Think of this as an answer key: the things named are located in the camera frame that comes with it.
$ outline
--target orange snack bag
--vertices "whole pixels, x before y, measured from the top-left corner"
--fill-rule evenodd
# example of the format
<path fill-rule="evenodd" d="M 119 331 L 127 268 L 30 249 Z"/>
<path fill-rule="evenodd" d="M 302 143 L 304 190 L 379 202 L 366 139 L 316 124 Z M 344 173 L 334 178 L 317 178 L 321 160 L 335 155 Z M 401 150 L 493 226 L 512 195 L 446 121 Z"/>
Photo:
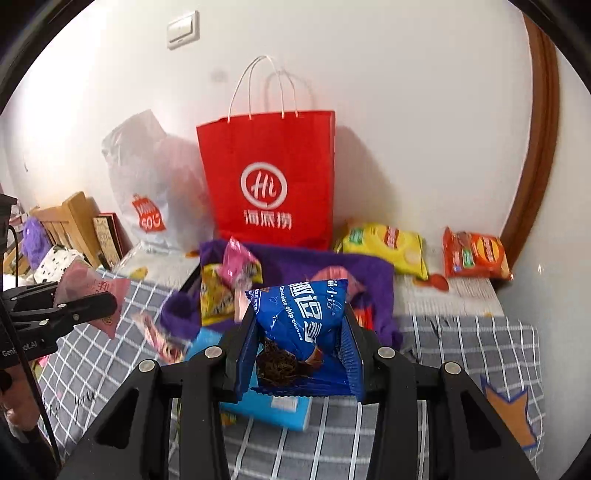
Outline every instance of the orange snack bag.
<path fill-rule="evenodd" d="M 473 232 L 443 233 L 446 277 L 485 277 L 512 280 L 501 240 Z"/>

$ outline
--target light switch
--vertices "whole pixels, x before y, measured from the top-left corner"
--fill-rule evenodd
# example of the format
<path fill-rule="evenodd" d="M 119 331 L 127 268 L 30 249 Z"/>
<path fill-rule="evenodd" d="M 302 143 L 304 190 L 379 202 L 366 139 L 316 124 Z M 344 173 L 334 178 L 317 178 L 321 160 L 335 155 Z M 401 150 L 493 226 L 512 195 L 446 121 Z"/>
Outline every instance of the light switch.
<path fill-rule="evenodd" d="M 169 50 L 199 39 L 199 12 L 185 15 L 168 24 L 167 46 Z"/>

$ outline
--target shopping bag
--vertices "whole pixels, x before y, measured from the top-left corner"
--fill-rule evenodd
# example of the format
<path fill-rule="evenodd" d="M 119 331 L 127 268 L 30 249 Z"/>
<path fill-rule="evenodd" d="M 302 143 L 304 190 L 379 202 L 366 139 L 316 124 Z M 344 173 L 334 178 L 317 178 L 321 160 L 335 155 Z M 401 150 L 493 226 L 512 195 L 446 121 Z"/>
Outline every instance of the shopping bag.
<path fill-rule="evenodd" d="M 122 218 L 138 240 L 190 252 L 212 238 L 199 150 L 168 135 L 151 110 L 107 135 L 102 153 Z"/>
<path fill-rule="evenodd" d="M 271 62 L 280 83 L 281 112 L 254 115 L 250 75 L 263 59 Z M 249 114 L 231 116 L 234 97 L 249 69 Z M 281 78 L 270 57 L 257 57 L 250 63 L 236 86 L 228 116 L 197 127 L 197 137 L 222 238 L 328 249 L 335 113 L 299 112 L 297 104 L 293 112 L 286 112 Z"/>

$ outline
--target blue snack package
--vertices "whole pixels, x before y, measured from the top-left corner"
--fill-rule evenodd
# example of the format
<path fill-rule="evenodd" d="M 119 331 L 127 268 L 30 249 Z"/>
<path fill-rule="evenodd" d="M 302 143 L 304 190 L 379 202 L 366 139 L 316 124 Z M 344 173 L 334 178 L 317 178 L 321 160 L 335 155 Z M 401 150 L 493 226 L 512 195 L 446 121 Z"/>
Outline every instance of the blue snack package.
<path fill-rule="evenodd" d="M 246 292 L 265 333 L 256 358 L 259 386 L 269 395 L 350 395 L 337 356 L 347 280 L 320 280 Z"/>

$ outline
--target white plastic bag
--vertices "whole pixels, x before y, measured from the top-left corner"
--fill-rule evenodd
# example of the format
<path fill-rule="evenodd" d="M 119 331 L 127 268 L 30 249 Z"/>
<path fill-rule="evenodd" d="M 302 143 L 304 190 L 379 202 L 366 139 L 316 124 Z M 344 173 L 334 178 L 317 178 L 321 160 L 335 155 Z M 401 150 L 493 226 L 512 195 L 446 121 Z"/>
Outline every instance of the white plastic bag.
<path fill-rule="evenodd" d="M 167 135 L 151 110 L 102 142 L 115 199 L 139 240 L 184 252 L 211 240 L 213 220 L 199 148 Z"/>

